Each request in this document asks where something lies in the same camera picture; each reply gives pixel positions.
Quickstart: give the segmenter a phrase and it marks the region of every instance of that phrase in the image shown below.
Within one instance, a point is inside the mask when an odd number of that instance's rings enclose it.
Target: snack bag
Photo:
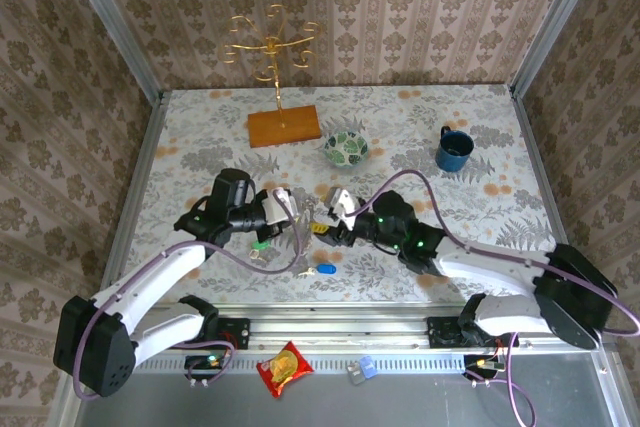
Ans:
[[[273,359],[258,364],[258,372],[271,395],[277,399],[287,382],[310,374],[313,369],[300,355],[293,342],[288,342]]]

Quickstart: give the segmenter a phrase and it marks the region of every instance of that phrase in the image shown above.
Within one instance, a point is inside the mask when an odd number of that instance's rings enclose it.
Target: table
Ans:
[[[275,108],[273,89],[174,91],[151,167],[126,270],[152,254],[173,223],[211,190],[225,167],[249,172],[258,189],[292,190],[302,217],[304,258],[279,276],[251,273],[220,255],[183,278],[163,302],[194,294],[214,304],[282,302],[460,303],[476,292],[495,292],[472,281],[416,276],[395,257],[370,245],[330,249],[309,223],[332,222],[321,198],[342,185],[368,198],[394,172],[418,169],[431,180],[445,221],[456,234],[518,249],[552,250],[554,241],[514,105],[503,85],[286,88],[285,106],[315,104],[325,136],[362,133],[369,157],[351,169],[333,167],[323,139],[251,149],[247,114]],[[448,124],[474,138],[476,148],[457,174],[434,162],[440,128]],[[394,188],[418,217],[437,225],[417,178]],[[235,235],[227,248],[248,259],[255,234]],[[290,229],[252,262],[280,268],[293,255]],[[301,275],[330,262],[334,275]]]

